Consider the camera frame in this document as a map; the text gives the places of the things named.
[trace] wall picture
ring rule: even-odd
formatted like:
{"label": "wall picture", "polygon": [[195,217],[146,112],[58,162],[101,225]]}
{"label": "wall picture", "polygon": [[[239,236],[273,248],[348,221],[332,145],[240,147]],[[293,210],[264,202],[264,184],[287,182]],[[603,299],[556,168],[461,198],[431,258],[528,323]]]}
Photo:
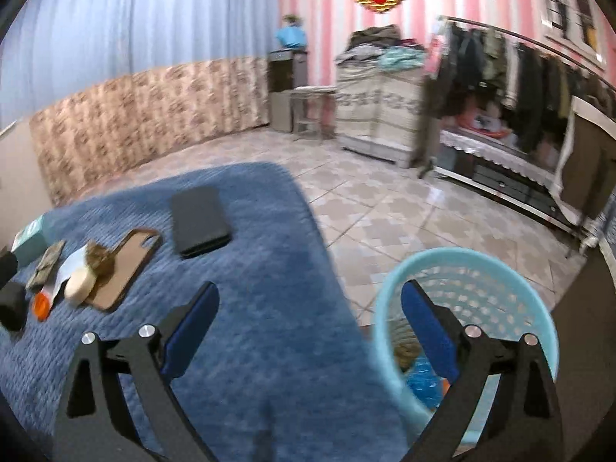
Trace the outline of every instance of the wall picture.
{"label": "wall picture", "polygon": [[545,0],[546,36],[601,65],[593,0]]}

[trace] basket rim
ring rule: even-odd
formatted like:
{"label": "basket rim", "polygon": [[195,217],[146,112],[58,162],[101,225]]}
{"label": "basket rim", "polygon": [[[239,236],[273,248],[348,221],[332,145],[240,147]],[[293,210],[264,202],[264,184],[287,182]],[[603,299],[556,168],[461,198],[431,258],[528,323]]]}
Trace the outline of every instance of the basket rim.
{"label": "basket rim", "polygon": [[[537,291],[532,288],[532,286],[524,279],[522,275],[514,271],[501,260],[468,248],[440,247],[414,253],[400,262],[398,266],[396,266],[395,269],[387,275],[387,278],[383,282],[383,285],[377,294],[377,298],[375,299],[375,314],[373,317],[374,324],[372,327],[372,346],[375,360],[377,361],[378,373],[381,376],[381,381],[392,399],[401,409],[402,413],[407,415],[407,420],[415,425],[415,427],[412,425],[408,426],[414,429],[414,431],[410,434],[415,437],[420,435],[421,431],[431,420],[433,414],[417,399],[417,397],[414,396],[410,390],[408,390],[406,382],[403,380],[403,375],[393,359],[393,347],[389,339],[389,333],[387,332],[389,302],[392,299],[396,287],[402,281],[406,281],[408,276],[407,273],[413,268],[414,265],[420,262],[429,262],[432,259],[440,259],[442,262],[443,256],[449,258],[458,257],[462,260],[464,257],[472,257],[474,261],[473,263],[479,261],[480,263],[489,264],[496,271],[501,271],[503,273],[503,277],[509,278],[510,281],[519,284],[523,287],[523,289],[531,294],[535,298],[538,311],[542,314],[544,319],[547,339],[544,338],[545,345],[543,347],[546,348],[547,363],[549,364],[550,372],[552,372],[552,377],[554,379],[556,379],[558,370],[559,344],[556,327],[554,326],[552,317],[543,304],[543,301]],[[467,430],[462,439],[462,443],[476,444],[479,440],[480,434],[480,431]]]}

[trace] orange bottle cap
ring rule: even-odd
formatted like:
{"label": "orange bottle cap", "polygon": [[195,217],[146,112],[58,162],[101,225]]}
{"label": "orange bottle cap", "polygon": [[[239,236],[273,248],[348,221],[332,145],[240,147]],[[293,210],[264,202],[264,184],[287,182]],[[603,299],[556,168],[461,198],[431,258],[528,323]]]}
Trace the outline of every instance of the orange bottle cap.
{"label": "orange bottle cap", "polygon": [[47,296],[43,292],[36,294],[32,302],[32,312],[36,316],[36,319],[39,321],[45,321],[49,316],[50,311],[51,305],[49,304],[49,299]]}

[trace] curtain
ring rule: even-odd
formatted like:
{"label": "curtain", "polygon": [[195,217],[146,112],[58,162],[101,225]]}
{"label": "curtain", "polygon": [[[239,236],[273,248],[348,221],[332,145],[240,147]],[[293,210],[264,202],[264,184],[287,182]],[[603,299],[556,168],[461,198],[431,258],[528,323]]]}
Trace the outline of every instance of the curtain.
{"label": "curtain", "polygon": [[52,200],[267,123],[278,0],[29,0],[2,43],[0,127],[30,119]]}

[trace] blue gripper pad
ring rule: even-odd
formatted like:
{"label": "blue gripper pad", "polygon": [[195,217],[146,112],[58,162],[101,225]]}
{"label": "blue gripper pad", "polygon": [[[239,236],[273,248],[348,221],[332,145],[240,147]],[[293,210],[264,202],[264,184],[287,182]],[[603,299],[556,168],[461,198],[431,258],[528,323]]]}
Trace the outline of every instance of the blue gripper pad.
{"label": "blue gripper pad", "polygon": [[164,364],[161,376],[168,382],[186,372],[218,313],[220,297],[214,283],[206,283],[190,302],[188,309],[175,332],[164,348]]}
{"label": "blue gripper pad", "polygon": [[457,345],[441,320],[445,320],[450,328],[455,330],[459,327],[461,331],[460,322],[447,308],[435,305],[415,280],[407,281],[402,286],[400,302],[432,368],[438,376],[453,384],[460,374]]}

